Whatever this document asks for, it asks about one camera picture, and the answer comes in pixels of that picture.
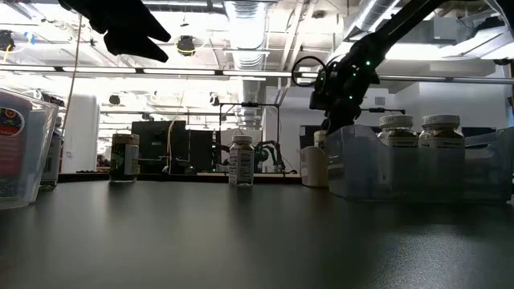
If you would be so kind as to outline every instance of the robotic arm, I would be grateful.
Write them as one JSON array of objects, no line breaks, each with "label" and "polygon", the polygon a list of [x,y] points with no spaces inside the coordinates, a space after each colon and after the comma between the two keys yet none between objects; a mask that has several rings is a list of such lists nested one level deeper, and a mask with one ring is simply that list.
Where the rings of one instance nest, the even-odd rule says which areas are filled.
[{"label": "robotic arm", "polygon": [[311,109],[325,111],[323,129],[332,133],[345,125],[354,124],[361,114],[360,105],[369,85],[380,83],[375,69],[384,61],[389,49],[446,1],[411,0],[382,28],[357,41],[341,61],[330,61],[323,65],[310,102]]}]

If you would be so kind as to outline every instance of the bottle label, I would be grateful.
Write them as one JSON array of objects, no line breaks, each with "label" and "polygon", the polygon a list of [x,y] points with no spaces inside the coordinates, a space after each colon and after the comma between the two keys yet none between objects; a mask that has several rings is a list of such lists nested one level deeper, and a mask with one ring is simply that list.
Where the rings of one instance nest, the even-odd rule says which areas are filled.
[{"label": "bottle label", "polygon": [[254,151],[247,149],[231,149],[229,160],[229,184],[252,183],[254,178]]},{"label": "bottle label", "polygon": [[114,177],[134,176],[138,172],[139,146],[115,144],[111,151],[111,175]]},{"label": "bottle label", "polygon": [[420,148],[464,149],[465,146],[463,138],[432,138],[428,140],[419,140]]},{"label": "bottle label", "polygon": [[413,137],[392,137],[382,140],[384,145],[391,148],[417,148],[418,139]]},{"label": "bottle label", "polygon": [[51,139],[50,149],[48,149],[47,161],[43,169],[42,181],[57,181],[59,178],[59,159],[61,154],[61,137]]}]

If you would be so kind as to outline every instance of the ceiling pipe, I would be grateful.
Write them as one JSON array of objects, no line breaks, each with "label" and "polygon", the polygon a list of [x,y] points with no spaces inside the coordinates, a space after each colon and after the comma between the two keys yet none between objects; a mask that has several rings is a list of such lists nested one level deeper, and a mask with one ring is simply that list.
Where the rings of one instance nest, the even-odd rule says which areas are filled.
[{"label": "ceiling pipe", "polygon": [[[259,51],[266,40],[267,3],[225,1],[225,10],[230,21],[230,45],[234,49]],[[238,52],[233,54],[236,70],[261,71],[264,68],[264,54]],[[242,80],[238,93],[239,103],[263,103],[266,87],[259,81]],[[240,128],[260,128],[260,108],[241,108]]]},{"label": "ceiling pipe", "polygon": [[[314,14],[314,6],[316,5],[314,2],[308,3],[307,12],[305,12],[304,16],[304,28],[308,25],[309,21],[312,19],[312,14]],[[304,37],[305,34],[303,32],[298,33],[296,36],[296,43],[295,48],[292,51],[291,58],[289,59],[289,65],[285,67],[285,70],[292,69],[292,67],[295,65],[296,58],[298,57],[298,54],[300,53],[300,48],[302,47],[302,44],[304,44]]]},{"label": "ceiling pipe", "polygon": [[302,9],[304,8],[303,2],[296,3],[296,8],[294,10],[294,16],[292,18],[291,27],[289,27],[288,37],[286,38],[286,45],[284,47],[284,52],[282,53],[282,58],[280,59],[279,70],[286,69],[286,62],[288,61],[289,51],[291,50],[291,46],[293,41],[295,40],[296,32],[298,31],[298,27],[300,26],[300,17],[302,15]]},{"label": "ceiling pipe", "polygon": [[362,32],[373,32],[382,19],[394,9],[400,0],[362,0],[357,17],[346,30],[345,39]]}]

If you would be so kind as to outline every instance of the ceiling beam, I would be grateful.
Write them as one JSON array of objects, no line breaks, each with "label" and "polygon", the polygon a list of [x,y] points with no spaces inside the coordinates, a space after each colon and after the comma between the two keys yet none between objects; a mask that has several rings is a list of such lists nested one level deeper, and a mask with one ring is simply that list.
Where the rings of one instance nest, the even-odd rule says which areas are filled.
[{"label": "ceiling beam", "polygon": [[[305,12],[304,16],[304,29],[307,26],[306,24],[308,24],[312,19],[312,14],[314,13],[314,6],[316,6],[316,4],[313,4],[312,2],[308,4],[307,12]],[[300,47],[304,43],[304,37],[305,34],[303,32],[300,32],[296,36],[295,49],[293,49],[292,51],[291,58],[289,59],[289,65],[287,67],[284,67],[285,70],[292,69],[293,65],[295,64],[296,58],[298,57],[298,53],[300,52]]]},{"label": "ceiling beam", "polygon": [[298,26],[300,25],[300,17],[302,15],[302,10],[304,9],[303,2],[297,2],[296,7],[294,9],[294,15],[292,18],[291,26],[289,27],[288,37],[286,38],[286,45],[284,46],[284,52],[282,54],[282,58],[280,59],[279,69],[282,71],[285,69],[286,62],[288,61],[289,51],[291,50],[291,46],[296,37],[296,32],[298,31]]}]

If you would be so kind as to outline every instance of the pipe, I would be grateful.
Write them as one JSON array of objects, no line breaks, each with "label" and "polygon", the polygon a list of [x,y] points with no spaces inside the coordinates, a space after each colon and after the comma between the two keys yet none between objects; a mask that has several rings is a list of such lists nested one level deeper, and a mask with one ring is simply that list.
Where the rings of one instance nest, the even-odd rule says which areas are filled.
[{"label": "pipe", "polygon": [[362,31],[375,31],[382,19],[400,2],[400,0],[362,0],[357,17],[345,33],[345,39],[352,38]]},{"label": "pipe", "polygon": [[152,12],[207,13],[226,15],[221,2],[208,1],[143,1]]},{"label": "pipe", "polygon": [[292,43],[295,40],[296,32],[298,32],[298,27],[300,26],[300,17],[303,8],[303,2],[296,3],[296,8],[294,11],[295,16],[292,18],[291,27],[289,27],[290,31],[288,32],[288,37],[286,38],[284,52],[282,54],[282,58],[280,59],[280,70],[286,69],[286,62],[288,61],[289,51],[291,50]]},{"label": "pipe", "polygon": [[101,114],[126,114],[126,115],[142,115],[142,114],[159,114],[163,116],[218,116],[216,112],[136,112],[136,111],[101,111]]},{"label": "pipe", "polygon": [[410,81],[428,83],[469,83],[469,84],[502,84],[514,85],[514,79],[489,77],[451,77],[451,76],[404,76],[380,75],[382,81]]},{"label": "pipe", "polygon": [[[235,49],[262,50],[265,43],[267,3],[225,1],[225,10],[230,20],[230,45]],[[260,71],[264,66],[264,54],[240,52],[233,54],[236,70]],[[239,102],[262,103],[266,89],[258,81],[242,80]],[[241,108],[241,128],[260,128],[262,110]]]}]

